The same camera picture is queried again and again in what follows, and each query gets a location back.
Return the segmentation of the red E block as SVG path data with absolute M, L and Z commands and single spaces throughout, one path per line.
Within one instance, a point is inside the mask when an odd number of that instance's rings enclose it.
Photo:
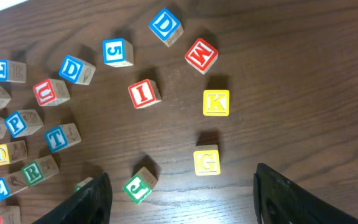
M 0 224 L 21 224 L 19 206 L 6 206 L 0 208 Z

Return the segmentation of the red I block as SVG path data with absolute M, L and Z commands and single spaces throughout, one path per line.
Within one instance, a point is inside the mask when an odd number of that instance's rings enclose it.
M 128 87 L 135 109 L 146 108 L 162 100 L 155 81 L 145 79 Z

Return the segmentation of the blue D block right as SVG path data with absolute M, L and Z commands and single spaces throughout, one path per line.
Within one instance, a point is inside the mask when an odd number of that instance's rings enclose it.
M 149 28 L 167 47 L 171 47 L 184 33 L 179 19 L 167 8 L 163 8 L 151 20 Z

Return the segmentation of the blue D block left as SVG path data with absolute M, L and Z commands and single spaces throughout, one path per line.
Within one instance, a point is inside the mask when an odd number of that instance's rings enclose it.
M 89 85 L 96 67 L 80 58 L 66 55 L 59 70 L 59 76 L 78 85 Z

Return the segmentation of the green J block right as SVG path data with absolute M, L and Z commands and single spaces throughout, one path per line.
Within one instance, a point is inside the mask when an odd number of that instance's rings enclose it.
M 122 189 L 134 203 L 140 204 L 152 193 L 156 184 L 156 177 L 146 167 L 142 167 Z

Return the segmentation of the blue 5 block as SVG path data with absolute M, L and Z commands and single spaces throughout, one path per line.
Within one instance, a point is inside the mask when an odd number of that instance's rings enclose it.
M 104 40 L 103 62 L 112 67 L 129 67 L 134 64 L 133 45 L 123 38 Z

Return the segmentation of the green R block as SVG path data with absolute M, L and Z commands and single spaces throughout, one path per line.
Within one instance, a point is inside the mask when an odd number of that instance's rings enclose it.
M 59 173 L 55 159 L 51 156 L 40 157 L 24 167 L 21 172 L 29 187 L 39 184 Z

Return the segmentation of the yellow G block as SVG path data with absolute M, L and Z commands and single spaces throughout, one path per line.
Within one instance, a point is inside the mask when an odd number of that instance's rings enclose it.
M 196 146 L 193 158 L 197 176 L 219 175 L 221 173 L 217 144 Z

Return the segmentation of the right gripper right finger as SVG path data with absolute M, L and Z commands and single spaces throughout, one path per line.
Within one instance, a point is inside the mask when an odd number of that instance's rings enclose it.
M 254 208 L 259 224 L 358 224 L 358 219 L 326 203 L 267 164 L 254 174 Z

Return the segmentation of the blue 2 block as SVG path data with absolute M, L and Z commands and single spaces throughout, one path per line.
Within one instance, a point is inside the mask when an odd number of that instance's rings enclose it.
M 0 201 L 25 190 L 27 181 L 21 171 L 0 178 Z

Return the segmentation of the red U block top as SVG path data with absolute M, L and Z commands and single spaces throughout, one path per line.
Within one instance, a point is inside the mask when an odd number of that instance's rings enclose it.
M 34 85 L 33 91 L 40 106 L 57 106 L 71 98 L 67 85 L 62 80 L 48 78 Z

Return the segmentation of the green 4 block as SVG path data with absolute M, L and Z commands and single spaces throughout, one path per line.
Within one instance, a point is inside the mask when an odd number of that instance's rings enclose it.
M 84 187 L 87 183 L 92 181 L 92 177 L 87 177 L 86 179 L 82 180 L 81 182 L 77 183 L 75 185 L 75 192 L 77 192 L 78 190 L 80 190 L 82 187 Z

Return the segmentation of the blue P block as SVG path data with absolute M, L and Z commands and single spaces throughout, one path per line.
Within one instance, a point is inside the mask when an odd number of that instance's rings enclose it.
M 4 120 L 4 124 L 13 138 L 32 135 L 44 125 L 36 110 L 15 111 Z

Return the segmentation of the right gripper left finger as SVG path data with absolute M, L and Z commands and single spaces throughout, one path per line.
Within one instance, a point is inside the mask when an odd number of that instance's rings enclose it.
M 34 224 L 109 224 L 111 207 L 112 186 L 104 172 Z

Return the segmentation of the blue d block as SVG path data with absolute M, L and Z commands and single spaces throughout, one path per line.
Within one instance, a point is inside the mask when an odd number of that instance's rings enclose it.
M 89 85 L 96 67 L 80 58 L 66 55 L 59 70 L 59 76 L 78 85 Z
M 184 33 L 179 19 L 167 8 L 163 8 L 151 20 L 149 28 L 167 47 L 171 47 Z

